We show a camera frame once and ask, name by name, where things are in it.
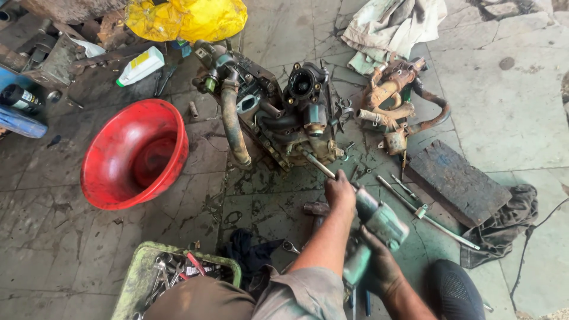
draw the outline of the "green tool tray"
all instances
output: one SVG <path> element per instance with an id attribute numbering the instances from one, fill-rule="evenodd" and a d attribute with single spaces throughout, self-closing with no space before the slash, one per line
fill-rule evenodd
<path id="1" fill-rule="evenodd" d="M 133 260 L 126 272 L 121 294 L 118 296 L 111 320 L 130 320 L 135 312 L 142 312 L 146 309 L 146 298 L 150 295 L 158 275 L 158 269 L 154 268 L 154 263 L 156 257 L 162 252 L 183 256 L 187 252 L 191 252 L 199 260 L 227 266 L 233 271 L 233 285 L 237 288 L 241 285 L 241 267 L 233 259 L 145 241 L 134 251 Z"/>

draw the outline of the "impact wrench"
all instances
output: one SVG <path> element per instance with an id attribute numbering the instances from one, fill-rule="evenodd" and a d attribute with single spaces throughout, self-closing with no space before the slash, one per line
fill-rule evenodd
<path id="1" fill-rule="evenodd" d="M 336 179 L 335 174 L 320 163 L 312 154 L 302 147 L 298 147 L 297 150 L 327 177 Z M 390 251 L 397 251 L 409 235 L 409 227 L 397 218 L 395 212 L 386 203 L 375 200 L 363 186 L 352 185 L 352 187 L 356 192 L 356 210 L 361 224 L 378 237 Z M 344 263 L 343 277 L 352 289 L 363 277 L 371 255 L 371 250 L 360 239 L 356 251 Z"/>

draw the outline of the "tiled floor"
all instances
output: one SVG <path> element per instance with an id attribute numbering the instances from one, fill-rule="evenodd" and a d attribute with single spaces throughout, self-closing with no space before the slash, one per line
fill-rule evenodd
<path id="1" fill-rule="evenodd" d="M 431 68 L 422 73 L 425 86 L 452 105 L 452 119 L 409 140 L 414 155 L 435 139 L 464 154 L 474 166 L 499 183 L 531 183 L 539 192 L 538 222 L 569 194 L 569 128 L 559 93 L 569 71 L 569 30 L 535 13 L 484 22 L 462 0 L 447 0 L 449 16 L 438 40 L 417 44 L 411 57 L 424 56 Z M 284 84 L 297 61 L 323 62 L 332 73 L 337 94 L 359 106 L 365 78 L 346 68 L 354 51 L 338 40 L 365 0 L 246 1 L 249 20 L 242 33 L 242 52 L 274 73 Z M 503 58 L 516 65 L 503 71 Z M 254 165 L 231 163 L 220 111 L 213 98 L 191 85 L 198 65 L 193 57 L 178 63 L 163 99 L 183 114 L 191 153 L 183 175 L 164 194 L 122 211 L 101 211 L 88 204 L 79 186 L 85 150 L 104 122 L 129 103 L 149 98 L 154 75 L 125 88 L 115 85 L 126 61 L 106 68 L 87 68 L 67 90 L 85 109 L 64 101 L 45 111 L 49 131 L 39 140 L 11 134 L 0 141 L 0 314 L 10 319 L 109 319 L 131 255 L 145 240 L 185 247 L 200 240 L 213 253 L 238 227 L 253 230 L 255 241 L 287 238 L 297 247 L 308 239 L 312 219 L 304 202 L 323 200 L 324 175 L 313 167 L 282 174 L 247 140 Z M 200 118 L 187 113 L 194 101 Z M 413 95 L 417 117 L 432 118 L 438 107 Z M 61 141 L 48 146 L 61 136 Z M 414 288 L 422 293 L 425 267 L 436 259 L 459 260 L 456 242 L 407 210 L 374 179 L 399 172 L 395 159 L 375 149 L 378 137 L 351 122 L 338 143 L 356 146 L 346 162 L 332 170 L 360 171 L 358 182 L 388 203 L 411 228 L 395 258 Z M 432 204 L 430 215 L 458 232 L 459 225 L 440 205 L 410 183 Z M 529 242 L 521 280 L 513 301 L 534 318 L 569 306 L 569 204 L 538 228 Z M 514 251 L 469 274 L 488 304 L 488 319 L 515 319 L 509 294 L 516 281 L 525 237 Z M 294 255 L 278 250 L 275 266 Z M 388 318 L 373 297 L 372 318 Z"/>

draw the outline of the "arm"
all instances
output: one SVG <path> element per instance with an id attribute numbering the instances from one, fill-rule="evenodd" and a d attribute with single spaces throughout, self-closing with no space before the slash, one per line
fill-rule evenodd
<path id="1" fill-rule="evenodd" d="M 336 180 L 326 180 L 324 190 L 330 215 L 287 273 L 321 266 L 342 277 L 344 252 L 355 214 L 356 194 L 342 170 L 336 173 Z"/>
<path id="2" fill-rule="evenodd" d="M 381 297 L 392 319 L 436 320 L 401 272 L 393 255 L 381 241 L 363 225 L 361 236 L 372 250 L 371 275 L 363 281 L 368 290 Z"/>

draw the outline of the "wooden block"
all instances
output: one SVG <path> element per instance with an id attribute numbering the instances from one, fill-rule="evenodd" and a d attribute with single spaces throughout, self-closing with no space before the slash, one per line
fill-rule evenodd
<path id="1" fill-rule="evenodd" d="M 485 222 L 512 197 L 440 140 L 411 159 L 405 174 L 469 228 Z"/>

